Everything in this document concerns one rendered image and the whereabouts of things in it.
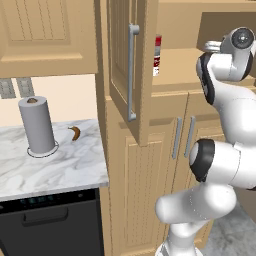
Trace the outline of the beige wall cabinet door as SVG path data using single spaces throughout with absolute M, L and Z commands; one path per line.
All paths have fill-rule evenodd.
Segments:
M 0 78 L 97 72 L 94 0 L 0 0 Z

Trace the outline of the brown banana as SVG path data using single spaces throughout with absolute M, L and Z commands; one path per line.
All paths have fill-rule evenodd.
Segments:
M 80 129 L 76 126 L 68 127 L 68 129 L 70 129 L 74 132 L 74 136 L 72 138 L 72 141 L 76 141 L 80 137 L 80 134 L 81 134 Z

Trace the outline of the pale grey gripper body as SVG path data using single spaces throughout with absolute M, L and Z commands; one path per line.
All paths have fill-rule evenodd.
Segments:
M 220 53 L 221 52 L 221 41 L 207 41 L 204 44 L 204 51 L 210 53 Z

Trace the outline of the red and white can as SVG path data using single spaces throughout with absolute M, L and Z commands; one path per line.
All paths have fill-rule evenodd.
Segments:
M 159 75 L 161 42 L 162 42 L 162 35 L 157 34 L 155 39 L 155 48 L 154 48 L 153 76 Z

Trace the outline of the beige lower cabinet door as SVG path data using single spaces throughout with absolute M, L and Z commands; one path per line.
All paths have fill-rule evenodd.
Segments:
M 184 157 L 191 116 L 195 116 L 196 122 L 190 150 L 194 143 L 200 138 L 225 141 L 218 112 L 206 102 L 202 92 L 189 92 L 185 114 L 182 118 L 181 137 L 171 189 L 172 193 L 190 189 L 198 185 L 198 182 L 189 168 L 189 156 L 187 158 Z
M 172 189 L 177 117 L 184 117 L 186 102 L 185 94 L 151 99 L 145 146 L 138 145 L 123 124 L 119 126 L 120 256 L 154 256 L 164 240 L 165 225 L 156 217 L 155 202 Z

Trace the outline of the beige tall cabinet frame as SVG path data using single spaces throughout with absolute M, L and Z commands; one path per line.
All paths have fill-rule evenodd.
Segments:
M 101 190 L 100 198 L 105 256 L 120 256 L 119 126 L 128 127 L 110 96 L 107 1 L 95 0 L 97 32 L 102 37 L 95 83 L 109 177 L 109 186 Z M 169 94 L 185 94 L 188 99 L 189 92 L 202 92 L 195 63 L 204 42 L 239 26 L 256 32 L 256 0 L 159 0 L 156 35 L 162 35 L 162 42 L 159 75 L 153 76 L 151 99 Z

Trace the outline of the grey paper towel roll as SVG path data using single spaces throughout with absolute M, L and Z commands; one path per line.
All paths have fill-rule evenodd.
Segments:
M 18 103 L 29 150 L 34 156 L 46 156 L 53 152 L 55 139 L 48 109 L 43 96 L 30 96 Z

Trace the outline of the grey wall outlet plate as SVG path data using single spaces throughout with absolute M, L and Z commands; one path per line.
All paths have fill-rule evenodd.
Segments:
M 30 77 L 17 78 L 17 85 L 22 98 L 34 96 L 34 89 Z
M 12 99 L 16 97 L 13 83 L 10 78 L 0 79 L 0 96 L 2 99 Z

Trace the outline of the black dishwasher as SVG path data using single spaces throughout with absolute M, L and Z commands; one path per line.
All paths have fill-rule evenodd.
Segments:
M 67 207 L 66 220 L 25 227 L 24 213 Z M 88 189 L 0 202 L 4 256 L 104 256 L 99 190 Z

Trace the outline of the open beige cabinet door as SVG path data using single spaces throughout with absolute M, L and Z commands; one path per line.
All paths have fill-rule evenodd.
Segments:
M 110 96 L 141 146 L 148 141 L 158 3 L 159 0 L 107 1 Z M 136 119 L 131 122 L 127 110 L 129 23 L 140 27 L 134 37 L 132 110 Z

